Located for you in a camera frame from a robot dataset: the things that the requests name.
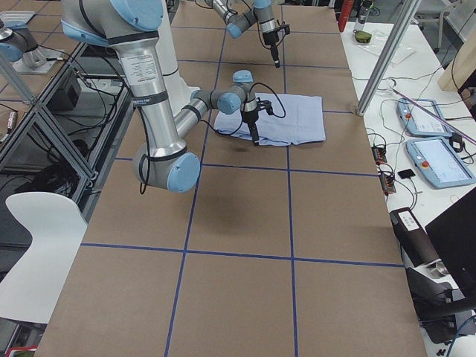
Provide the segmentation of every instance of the white chair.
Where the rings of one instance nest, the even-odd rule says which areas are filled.
[[[47,324],[87,224],[73,201],[55,193],[18,193],[6,204],[33,241],[0,282],[0,317]]]
[[[465,0],[449,0],[444,2],[443,0],[422,0],[418,10],[415,13],[415,19],[419,22],[420,28],[427,22],[437,22],[438,29],[438,46],[434,48],[434,52],[438,52],[441,48],[441,42],[443,40],[443,23],[445,18],[458,6],[458,4]]]

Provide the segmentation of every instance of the light blue cloth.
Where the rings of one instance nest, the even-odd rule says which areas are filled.
[[[282,115],[283,109],[273,94],[256,93],[261,100],[270,100],[276,115]],[[302,144],[312,141],[326,140],[322,115],[322,98],[306,97],[303,95],[278,94],[286,108],[286,116],[276,118],[260,112],[260,119],[256,122],[260,145],[283,147],[290,144]],[[241,123],[239,111],[232,115],[219,113],[214,128],[222,134],[234,132]],[[232,136],[251,140],[248,126],[243,123],[241,128]]]

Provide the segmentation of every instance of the blue joint cap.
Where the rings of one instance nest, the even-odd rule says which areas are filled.
[[[187,192],[195,186],[199,174],[199,158],[191,152],[186,152],[173,163],[167,177],[167,189],[172,192]]]
[[[4,25],[11,30],[21,30],[23,28],[28,28],[27,24],[25,24],[23,21],[7,21],[4,23]]]
[[[233,114],[241,106],[241,100],[237,94],[224,93],[218,99],[218,109],[225,114]]]
[[[71,39],[74,39],[78,42],[85,42],[90,45],[96,45],[100,47],[109,47],[107,39],[103,39],[94,33],[83,30],[82,28],[77,28],[63,20],[62,22],[62,32]]]
[[[200,91],[200,89],[197,89],[197,90],[193,91],[193,92],[190,94],[190,99],[193,99],[193,98],[195,97],[195,94],[197,94],[199,91]]]
[[[0,52],[10,62],[16,62],[23,57],[23,52],[19,48],[6,43],[0,43]]]
[[[161,0],[109,0],[120,17],[142,31],[154,31],[162,23]]]
[[[230,34],[230,36],[234,39],[241,36],[242,32],[238,26],[235,24],[228,24],[226,25],[226,31]]]
[[[251,72],[242,69],[241,71],[237,71],[233,73],[233,82],[234,83],[252,83],[253,82],[253,76],[251,75]]]
[[[264,9],[271,6],[271,0],[254,0],[253,6],[257,9]]]

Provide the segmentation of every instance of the fire extinguisher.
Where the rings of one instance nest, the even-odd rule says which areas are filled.
[[[347,23],[347,20],[349,19],[350,13],[352,12],[352,9],[354,7],[354,0],[345,0],[344,3],[342,4],[342,9],[341,9],[341,15],[339,15],[339,31],[344,32],[345,29],[345,24]]]

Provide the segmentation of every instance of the label sticker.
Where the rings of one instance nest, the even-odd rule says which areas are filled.
[[[123,57],[120,61],[122,62],[124,73],[131,86],[151,83],[158,77],[157,67],[155,67],[152,54]]]
[[[410,212],[400,212],[399,216],[408,231],[414,231],[419,228],[418,223]]]

